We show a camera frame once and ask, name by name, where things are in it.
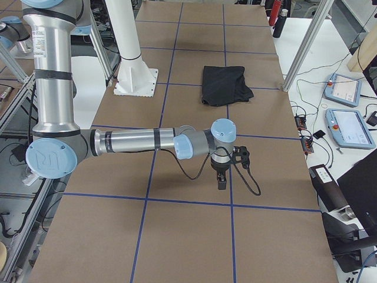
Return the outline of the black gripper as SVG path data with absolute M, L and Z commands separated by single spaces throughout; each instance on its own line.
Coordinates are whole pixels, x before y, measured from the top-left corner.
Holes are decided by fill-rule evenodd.
M 229 170 L 230 166 L 230 162 L 219 163 L 214 160 L 211 161 L 211 167 L 216 171 L 218 190 L 226 190 L 226 171 Z

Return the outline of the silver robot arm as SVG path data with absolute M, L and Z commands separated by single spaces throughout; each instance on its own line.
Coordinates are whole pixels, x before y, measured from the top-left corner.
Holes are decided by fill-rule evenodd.
M 89 1 L 24 1 L 24 20 L 31 26 L 38 123 L 26 152 L 32 171 L 47 179 L 72 173 L 91 156 L 168 150 L 176 160 L 205 155 L 216 171 L 218 188 L 234 160 L 236 125 L 216 120 L 209 129 L 190 126 L 144 130 L 82 130 L 74 121 L 71 35 L 91 29 Z

